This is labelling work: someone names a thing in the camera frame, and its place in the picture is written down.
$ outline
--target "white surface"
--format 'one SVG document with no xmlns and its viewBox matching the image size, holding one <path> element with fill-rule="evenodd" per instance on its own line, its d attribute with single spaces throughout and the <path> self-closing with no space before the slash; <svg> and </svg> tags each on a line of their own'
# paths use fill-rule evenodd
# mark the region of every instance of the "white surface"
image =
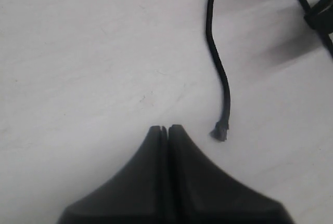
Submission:
<svg viewBox="0 0 333 224">
<path fill-rule="evenodd" d="M 217 143 L 205 10 L 206 0 L 0 0 L 0 223 L 55 223 L 149 126 L 176 123 L 297 223 L 331 223 L 332 59 L 296 0 L 216 0 L 232 94 Z"/>
</svg>

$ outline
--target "cable tip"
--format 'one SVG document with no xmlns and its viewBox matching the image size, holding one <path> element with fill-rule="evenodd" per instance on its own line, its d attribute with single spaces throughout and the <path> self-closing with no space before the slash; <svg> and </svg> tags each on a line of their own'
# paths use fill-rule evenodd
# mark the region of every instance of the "cable tip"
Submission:
<svg viewBox="0 0 333 224">
<path fill-rule="evenodd" d="M 217 141 L 224 142 L 227 140 L 227 131 L 228 127 L 223 127 L 217 123 L 215 129 L 210 132 L 210 136 Z"/>
</svg>

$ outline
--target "white table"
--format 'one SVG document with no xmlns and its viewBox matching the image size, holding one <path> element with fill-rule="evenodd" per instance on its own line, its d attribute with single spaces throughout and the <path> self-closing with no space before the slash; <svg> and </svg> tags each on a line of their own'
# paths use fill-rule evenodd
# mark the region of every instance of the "white table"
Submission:
<svg viewBox="0 0 333 224">
<path fill-rule="evenodd" d="M 55 223 L 133 155 L 151 125 L 183 124 L 218 166 L 333 219 L 333 61 L 296 0 L 0 0 L 0 223 Z"/>
</svg>

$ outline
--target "black cable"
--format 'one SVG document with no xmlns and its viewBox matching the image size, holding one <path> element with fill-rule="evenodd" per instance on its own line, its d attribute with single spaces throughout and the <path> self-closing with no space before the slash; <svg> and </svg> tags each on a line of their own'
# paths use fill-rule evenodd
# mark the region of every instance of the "black cable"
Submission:
<svg viewBox="0 0 333 224">
<path fill-rule="evenodd" d="M 229 129 L 230 117 L 230 88 L 227 75 L 225 74 L 222 66 L 219 53 L 215 46 L 212 34 L 212 21 L 213 21 L 213 5 L 214 0 L 208 0 L 207 4 L 207 18 L 206 18 L 206 40 L 211 53 L 216 71 L 223 87 L 223 108 L 220 120 L 216 123 L 215 129 L 211 132 L 211 136 L 219 141 L 227 139 L 227 130 Z"/>
<path fill-rule="evenodd" d="M 308 14 L 311 11 L 310 4 L 307 0 L 298 0 L 303 7 L 304 11 L 306 14 Z M 326 33 L 322 33 L 320 31 L 317 31 L 319 37 L 321 38 L 324 46 L 327 48 L 329 51 L 330 55 L 333 57 L 333 43 L 332 40 L 330 39 L 329 35 Z"/>
</svg>

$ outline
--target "black cord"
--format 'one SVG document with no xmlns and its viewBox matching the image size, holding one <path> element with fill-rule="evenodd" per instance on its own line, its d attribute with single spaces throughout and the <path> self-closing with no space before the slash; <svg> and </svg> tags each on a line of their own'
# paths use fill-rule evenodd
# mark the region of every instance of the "black cord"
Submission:
<svg viewBox="0 0 333 224">
<path fill-rule="evenodd" d="M 307 0 L 298 0 L 303 7 L 304 11 L 306 14 L 311 12 L 311 7 L 310 4 Z M 333 57 L 333 43 L 332 40 L 330 39 L 329 35 L 326 33 L 322 33 L 320 31 L 317 31 L 319 37 L 321 38 L 324 46 L 327 48 L 329 51 L 330 55 Z"/>
<path fill-rule="evenodd" d="M 227 139 L 227 130 L 229 129 L 230 88 L 227 75 L 225 74 L 219 53 L 217 51 L 213 39 L 213 34 L 212 34 L 213 5 L 214 5 L 214 0 L 208 0 L 207 18 L 206 18 L 206 39 L 216 71 L 220 77 L 223 87 L 223 108 L 222 108 L 221 118 L 216 123 L 215 129 L 211 132 L 211 136 L 216 140 L 225 141 Z"/>
</svg>

